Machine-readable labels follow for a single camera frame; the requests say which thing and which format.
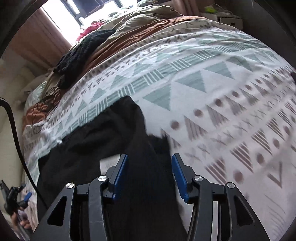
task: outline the dark knit blanket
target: dark knit blanket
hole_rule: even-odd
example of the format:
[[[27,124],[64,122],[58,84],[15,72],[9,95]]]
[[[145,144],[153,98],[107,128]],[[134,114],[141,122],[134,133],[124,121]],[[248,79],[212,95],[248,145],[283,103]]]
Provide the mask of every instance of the dark knit blanket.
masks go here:
[[[60,89],[68,89],[81,73],[85,62],[95,49],[115,33],[116,29],[96,30],[87,35],[78,45],[66,53],[54,69],[62,75],[58,82]]]

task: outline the metal bolt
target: metal bolt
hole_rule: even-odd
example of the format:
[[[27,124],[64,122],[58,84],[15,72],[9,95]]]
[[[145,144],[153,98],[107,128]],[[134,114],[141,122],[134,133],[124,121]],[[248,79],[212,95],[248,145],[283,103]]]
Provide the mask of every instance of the metal bolt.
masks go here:
[[[227,187],[229,187],[229,188],[235,188],[235,185],[234,185],[234,183],[227,183]]]
[[[72,187],[74,187],[74,183],[67,183],[66,184],[66,188],[71,189]]]
[[[196,175],[196,176],[194,177],[194,180],[200,182],[200,181],[203,180],[203,178],[202,178],[202,176],[200,176],[200,175]]]
[[[106,176],[99,176],[99,177],[98,177],[98,180],[99,180],[100,182],[103,182],[103,181],[106,181],[106,180],[107,180],[107,177],[106,177]]]

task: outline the pink cloth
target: pink cloth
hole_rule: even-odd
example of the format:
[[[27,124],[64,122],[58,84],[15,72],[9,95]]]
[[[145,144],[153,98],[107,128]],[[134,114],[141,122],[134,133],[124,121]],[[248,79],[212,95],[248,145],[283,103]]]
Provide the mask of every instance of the pink cloth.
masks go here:
[[[101,27],[104,23],[98,22],[98,23],[94,23],[93,25],[89,26],[88,28],[86,28],[84,30],[83,33],[80,33],[80,35],[78,36],[78,38],[76,39],[77,42],[79,42],[83,37],[85,37],[86,35],[88,35],[89,33],[91,33],[92,31],[97,30],[99,27]]]

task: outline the black garment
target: black garment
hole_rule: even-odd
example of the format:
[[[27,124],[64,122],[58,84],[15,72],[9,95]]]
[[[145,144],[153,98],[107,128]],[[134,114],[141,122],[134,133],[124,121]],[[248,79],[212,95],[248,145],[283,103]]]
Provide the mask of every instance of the black garment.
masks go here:
[[[98,11],[104,6],[102,0],[73,0],[83,18]]]
[[[129,164],[121,198],[107,206],[113,240],[186,240],[168,141],[147,136],[141,109],[129,96],[39,159],[37,187],[50,205],[66,183],[91,182],[100,175],[100,159],[120,153],[128,154]],[[40,201],[37,205],[41,220],[45,209]]]
[[[54,68],[55,73],[63,75],[58,82],[60,89],[68,89],[81,73],[85,62],[95,49],[115,33],[116,29],[96,30],[87,35],[81,43],[66,53]]]

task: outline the white bedsheet with geometric pattern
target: white bedsheet with geometric pattern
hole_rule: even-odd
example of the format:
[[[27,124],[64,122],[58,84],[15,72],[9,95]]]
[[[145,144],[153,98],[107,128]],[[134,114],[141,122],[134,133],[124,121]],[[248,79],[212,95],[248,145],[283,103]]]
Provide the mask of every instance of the white bedsheet with geometric pattern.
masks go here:
[[[168,135],[172,154],[209,181],[234,182],[277,241],[296,216],[291,71],[273,50],[231,26],[195,20],[165,28],[87,73],[40,133],[27,126],[25,160],[37,183],[38,158],[130,95],[148,133]],[[185,227],[190,216],[184,205]]]

